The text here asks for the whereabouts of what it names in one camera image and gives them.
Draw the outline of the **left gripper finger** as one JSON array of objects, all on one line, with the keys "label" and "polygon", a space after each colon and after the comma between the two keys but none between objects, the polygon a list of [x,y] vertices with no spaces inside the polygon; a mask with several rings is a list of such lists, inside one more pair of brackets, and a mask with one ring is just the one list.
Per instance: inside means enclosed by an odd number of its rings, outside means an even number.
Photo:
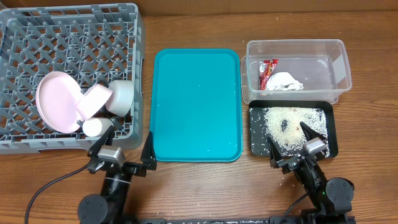
[{"label": "left gripper finger", "polygon": [[110,126],[105,133],[89,148],[88,157],[96,157],[102,146],[111,146],[114,137],[114,126]]},{"label": "left gripper finger", "polygon": [[154,150],[154,135],[152,131],[149,131],[146,138],[141,154],[141,162],[146,169],[156,170],[157,168],[157,159],[155,157]]}]

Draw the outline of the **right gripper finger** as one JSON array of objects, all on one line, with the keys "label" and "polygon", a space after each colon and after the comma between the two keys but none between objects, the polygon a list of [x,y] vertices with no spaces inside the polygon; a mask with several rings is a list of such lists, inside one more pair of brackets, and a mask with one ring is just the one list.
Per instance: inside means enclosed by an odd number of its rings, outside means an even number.
[{"label": "right gripper finger", "polygon": [[267,137],[267,142],[269,144],[269,150],[270,150],[270,166],[272,168],[279,168],[280,163],[284,161],[283,157],[281,156],[279,152],[279,148],[275,145],[274,141],[270,136]]},{"label": "right gripper finger", "polygon": [[323,142],[326,142],[326,137],[311,129],[308,125],[306,125],[303,121],[300,122],[300,127],[304,133],[304,136],[307,141],[310,141],[315,138],[321,139]]}]

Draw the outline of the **white paper cup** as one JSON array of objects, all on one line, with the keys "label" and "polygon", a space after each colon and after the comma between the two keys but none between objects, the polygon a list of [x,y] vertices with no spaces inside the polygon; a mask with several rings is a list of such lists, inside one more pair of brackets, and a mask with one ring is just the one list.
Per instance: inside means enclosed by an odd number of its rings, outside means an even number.
[{"label": "white paper cup", "polygon": [[96,137],[103,135],[106,130],[113,125],[108,118],[90,118],[84,121],[82,130],[88,137]]}]

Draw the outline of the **white rice pile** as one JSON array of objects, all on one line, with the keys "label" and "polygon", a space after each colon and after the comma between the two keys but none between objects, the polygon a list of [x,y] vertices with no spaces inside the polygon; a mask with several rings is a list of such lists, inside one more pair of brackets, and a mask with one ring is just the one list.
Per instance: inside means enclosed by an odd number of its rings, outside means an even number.
[{"label": "white rice pile", "polygon": [[296,155],[307,141],[300,122],[328,136],[323,109],[298,107],[253,107],[249,109],[250,149],[254,156],[268,157],[270,136],[284,157]]}]

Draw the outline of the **pink shallow bowl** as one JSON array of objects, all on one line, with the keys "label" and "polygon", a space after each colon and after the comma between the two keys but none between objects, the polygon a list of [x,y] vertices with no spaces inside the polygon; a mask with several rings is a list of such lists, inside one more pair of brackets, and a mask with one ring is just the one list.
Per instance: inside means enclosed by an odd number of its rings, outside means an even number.
[{"label": "pink shallow bowl", "polygon": [[90,119],[106,104],[112,93],[112,90],[103,85],[93,85],[77,103],[77,112],[84,121]]}]

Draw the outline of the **grey round bowl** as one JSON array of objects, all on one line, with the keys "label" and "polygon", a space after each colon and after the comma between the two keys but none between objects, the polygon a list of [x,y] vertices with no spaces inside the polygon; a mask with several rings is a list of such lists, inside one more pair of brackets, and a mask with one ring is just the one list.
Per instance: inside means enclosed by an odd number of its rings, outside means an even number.
[{"label": "grey round bowl", "polygon": [[105,104],[106,109],[115,115],[123,117],[131,109],[134,99],[134,84],[129,80],[115,80],[108,87],[112,94]]}]

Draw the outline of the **white tissue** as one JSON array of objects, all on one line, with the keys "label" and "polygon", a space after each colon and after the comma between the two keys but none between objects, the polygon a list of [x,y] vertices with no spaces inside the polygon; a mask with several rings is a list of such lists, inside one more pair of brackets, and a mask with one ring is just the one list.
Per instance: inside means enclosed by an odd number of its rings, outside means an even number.
[{"label": "white tissue", "polygon": [[294,79],[288,72],[278,72],[268,79],[266,90],[303,90],[303,84]]}]

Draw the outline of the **large white round plate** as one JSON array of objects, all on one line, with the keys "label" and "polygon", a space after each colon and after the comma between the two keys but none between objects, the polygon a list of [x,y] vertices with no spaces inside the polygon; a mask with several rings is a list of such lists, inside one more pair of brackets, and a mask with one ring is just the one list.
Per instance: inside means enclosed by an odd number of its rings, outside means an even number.
[{"label": "large white round plate", "polygon": [[35,94],[40,117],[55,131],[74,133],[82,119],[77,103],[83,98],[79,84],[69,74],[50,72],[41,79]]}]

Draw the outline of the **red snack wrapper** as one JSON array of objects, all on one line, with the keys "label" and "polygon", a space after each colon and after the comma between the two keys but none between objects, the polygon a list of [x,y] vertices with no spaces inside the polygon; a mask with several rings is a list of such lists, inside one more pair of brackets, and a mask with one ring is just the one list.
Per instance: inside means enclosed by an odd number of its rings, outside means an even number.
[{"label": "red snack wrapper", "polygon": [[265,90],[268,79],[271,77],[273,70],[276,68],[279,60],[273,58],[271,60],[263,60],[259,63],[259,89]]}]

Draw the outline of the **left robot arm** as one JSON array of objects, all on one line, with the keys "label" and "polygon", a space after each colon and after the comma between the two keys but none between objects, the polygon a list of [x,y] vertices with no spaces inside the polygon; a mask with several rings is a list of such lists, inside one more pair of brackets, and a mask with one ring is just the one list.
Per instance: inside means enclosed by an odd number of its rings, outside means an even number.
[{"label": "left robot arm", "polygon": [[149,132],[140,163],[126,160],[123,150],[113,146],[114,127],[89,148],[87,170],[91,174],[106,173],[100,194],[84,197],[78,206],[81,223],[139,223],[135,215],[124,213],[124,206],[133,176],[145,177],[148,170],[156,170],[153,133]]}]

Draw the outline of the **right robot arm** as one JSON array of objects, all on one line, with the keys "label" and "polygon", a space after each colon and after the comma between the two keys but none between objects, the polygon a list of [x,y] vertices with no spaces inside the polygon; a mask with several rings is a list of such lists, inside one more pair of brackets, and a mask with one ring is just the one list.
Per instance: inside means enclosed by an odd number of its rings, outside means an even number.
[{"label": "right robot arm", "polygon": [[[270,148],[270,166],[281,168],[283,174],[293,172],[303,185],[305,194],[297,199],[279,218],[280,223],[355,223],[354,217],[347,216],[352,211],[354,184],[345,178],[327,179],[318,161],[325,158],[327,138],[300,122],[307,139],[299,154],[283,159],[279,146],[267,138]],[[299,216],[290,216],[291,210],[308,197],[312,209],[302,210]]]}]

